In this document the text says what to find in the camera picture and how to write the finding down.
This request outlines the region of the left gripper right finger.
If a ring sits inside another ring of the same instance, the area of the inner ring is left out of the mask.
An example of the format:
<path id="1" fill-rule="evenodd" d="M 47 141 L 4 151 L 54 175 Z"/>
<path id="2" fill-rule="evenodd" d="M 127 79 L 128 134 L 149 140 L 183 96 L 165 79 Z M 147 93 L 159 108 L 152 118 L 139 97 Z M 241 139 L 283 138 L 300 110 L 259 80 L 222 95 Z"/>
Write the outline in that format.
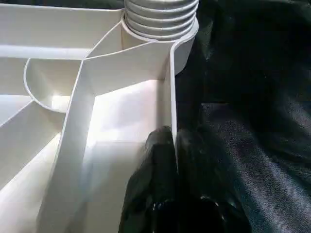
<path id="1" fill-rule="evenodd" d="M 252 228 L 198 133 L 176 136 L 181 233 L 250 233 Z"/>

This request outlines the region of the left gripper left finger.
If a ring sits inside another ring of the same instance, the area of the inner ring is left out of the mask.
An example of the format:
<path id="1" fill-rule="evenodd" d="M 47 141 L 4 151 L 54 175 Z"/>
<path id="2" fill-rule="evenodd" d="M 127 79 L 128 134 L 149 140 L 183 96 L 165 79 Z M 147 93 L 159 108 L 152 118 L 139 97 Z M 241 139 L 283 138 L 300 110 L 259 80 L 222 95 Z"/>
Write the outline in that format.
<path id="1" fill-rule="evenodd" d="M 142 155 L 143 160 L 126 187 L 118 231 L 176 233 L 177 167 L 169 126 L 148 135 Z"/>

